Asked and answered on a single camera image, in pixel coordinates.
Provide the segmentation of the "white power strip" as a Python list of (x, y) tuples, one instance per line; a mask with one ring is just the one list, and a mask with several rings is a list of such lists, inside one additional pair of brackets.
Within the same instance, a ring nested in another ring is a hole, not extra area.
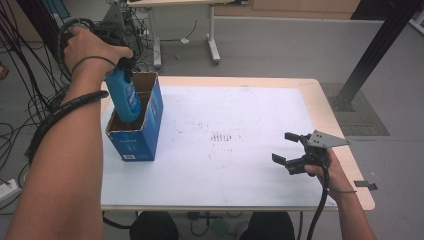
[(6, 181), (0, 185), (0, 202), (7, 200), (9, 197), (15, 196), (21, 192), (21, 188), (15, 179)]

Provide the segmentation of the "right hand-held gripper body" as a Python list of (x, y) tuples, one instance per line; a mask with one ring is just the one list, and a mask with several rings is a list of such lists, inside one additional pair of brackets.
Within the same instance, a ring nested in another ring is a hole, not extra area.
[(304, 155), (298, 159), (286, 161), (285, 168), (290, 175), (305, 173), (305, 165), (322, 167), (328, 165), (329, 157), (327, 150), (333, 147), (349, 145), (346, 139), (336, 137), (318, 130), (307, 135), (299, 135), (300, 143), (304, 148)]

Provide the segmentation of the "person's right leg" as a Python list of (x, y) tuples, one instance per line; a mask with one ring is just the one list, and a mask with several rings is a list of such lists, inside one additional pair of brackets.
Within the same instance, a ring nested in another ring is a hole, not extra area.
[(295, 240), (292, 220), (287, 212), (254, 212), (238, 240)]

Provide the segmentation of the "black computer tower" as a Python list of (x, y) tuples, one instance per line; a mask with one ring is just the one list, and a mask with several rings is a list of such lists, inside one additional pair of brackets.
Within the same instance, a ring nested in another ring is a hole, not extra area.
[(141, 56), (141, 46), (137, 28), (134, 25), (132, 12), (130, 9), (122, 11), (124, 24), (124, 42), (132, 49), (134, 57), (138, 59)]

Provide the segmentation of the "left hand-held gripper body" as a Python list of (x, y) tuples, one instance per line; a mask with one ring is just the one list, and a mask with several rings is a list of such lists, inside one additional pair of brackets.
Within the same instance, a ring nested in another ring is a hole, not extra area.
[(124, 42), (122, 11), (121, 4), (113, 2), (104, 18), (92, 27), (92, 32), (108, 44), (128, 47)]

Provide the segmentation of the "dark floor base plate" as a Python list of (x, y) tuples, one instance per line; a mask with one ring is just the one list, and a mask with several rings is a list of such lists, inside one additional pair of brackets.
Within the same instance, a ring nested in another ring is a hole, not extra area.
[[(321, 87), (328, 102), (341, 90), (342, 83), (322, 83)], [(359, 91), (348, 110), (337, 110), (333, 113), (345, 136), (389, 136), (390, 133), (374, 111), (364, 94)]]

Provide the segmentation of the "person's right hand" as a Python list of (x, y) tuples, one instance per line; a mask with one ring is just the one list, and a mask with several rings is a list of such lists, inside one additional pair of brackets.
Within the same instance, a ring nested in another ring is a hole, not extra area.
[(338, 203), (351, 201), (356, 197), (356, 192), (351, 186), (340, 161), (332, 149), (328, 149), (329, 156), (329, 195)]

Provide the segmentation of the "person's leg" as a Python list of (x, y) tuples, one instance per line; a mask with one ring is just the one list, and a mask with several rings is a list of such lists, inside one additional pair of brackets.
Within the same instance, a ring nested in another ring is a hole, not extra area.
[(287, 212), (254, 212), (238, 240), (295, 240), (292, 220)]
[(177, 226), (168, 212), (143, 211), (129, 229), (130, 240), (179, 240)]

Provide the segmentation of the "black metal post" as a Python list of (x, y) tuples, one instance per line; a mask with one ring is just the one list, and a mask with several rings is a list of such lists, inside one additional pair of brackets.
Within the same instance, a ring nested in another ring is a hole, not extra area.
[(353, 100), (424, 0), (400, 0), (387, 16), (340, 91), (329, 97), (334, 111), (352, 112)]
[(55, 59), (59, 57), (60, 28), (43, 0), (16, 0)]

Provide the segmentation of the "blue bottle with white cap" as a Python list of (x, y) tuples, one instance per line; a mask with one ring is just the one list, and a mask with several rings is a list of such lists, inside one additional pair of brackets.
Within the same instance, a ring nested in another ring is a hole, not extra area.
[(106, 85), (119, 118), (127, 123), (136, 121), (141, 112), (141, 102), (130, 74), (116, 67), (106, 78)]

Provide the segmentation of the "black tape strip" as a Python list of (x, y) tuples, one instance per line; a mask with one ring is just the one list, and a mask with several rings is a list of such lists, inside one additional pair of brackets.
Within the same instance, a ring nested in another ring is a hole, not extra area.
[(378, 190), (378, 187), (375, 183), (370, 183), (367, 180), (362, 180), (362, 181), (354, 181), (354, 184), (356, 187), (362, 187), (362, 188), (367, 188), (369, 191), (375, 191)]

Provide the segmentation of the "person's left leg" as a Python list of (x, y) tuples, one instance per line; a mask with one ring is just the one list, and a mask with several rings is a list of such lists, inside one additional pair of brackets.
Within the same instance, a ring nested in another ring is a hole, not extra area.
[(168, 212), (143, 211), (129, 229), (130, 240), (179, 240), (177, 226)]

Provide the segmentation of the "person's left hand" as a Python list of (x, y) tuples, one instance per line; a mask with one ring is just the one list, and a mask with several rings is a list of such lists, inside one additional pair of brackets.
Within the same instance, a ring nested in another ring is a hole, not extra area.
[(82, 27), (73, 27), (71, 33), (73, 36), (68, 40), (64, 55), (73, 82), (82, 78), (102, 81), (121, 58), (133, 57), (128, 47), (107, 44)]

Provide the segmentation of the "blue cardboard box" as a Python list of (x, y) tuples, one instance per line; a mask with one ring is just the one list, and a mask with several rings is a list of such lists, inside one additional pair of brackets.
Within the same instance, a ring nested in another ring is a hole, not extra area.
[(158, 76), (155, 72), (135, 73), (132, 80), (141, 102), (138, 119), (122, 122), (113, 110), (105, 132), (123, 161), (153, 161), (163, 113)]

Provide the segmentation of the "white mat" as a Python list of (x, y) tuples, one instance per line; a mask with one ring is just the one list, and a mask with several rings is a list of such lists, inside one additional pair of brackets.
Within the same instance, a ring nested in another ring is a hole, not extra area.
[(154, 160), (124, 162), (104, 143), (105, 207), (309, 208), (319, 182), (291, 175), (275, 154), (299, 158), (313, 126), (295, 88), (180, 87), (161, 89), (164, 104)]

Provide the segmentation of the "white desk with metal legs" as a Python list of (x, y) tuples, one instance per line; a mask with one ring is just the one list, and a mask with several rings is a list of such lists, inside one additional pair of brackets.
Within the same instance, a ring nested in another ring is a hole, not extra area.
[(207, 12), (209, 16), (209, 30), (206, 34), (206, 40), (209, 45), (212, 61), (215, 64), (219, 64), (221, 58), (215, 41), (215, 5), (228, 4), (233, 1), (234, 0), (127, 0), (127, 4), (130, 8), (141, 8), (147, 12), (150, 25), (149, 33), (152, 37), (153, 65), (156, 69), (160, 69), (162, 66), (162, 55), (160, 38), (157, 34), (155, 18), (155, 9), (157, 7), (205, 5), (207, 7)]

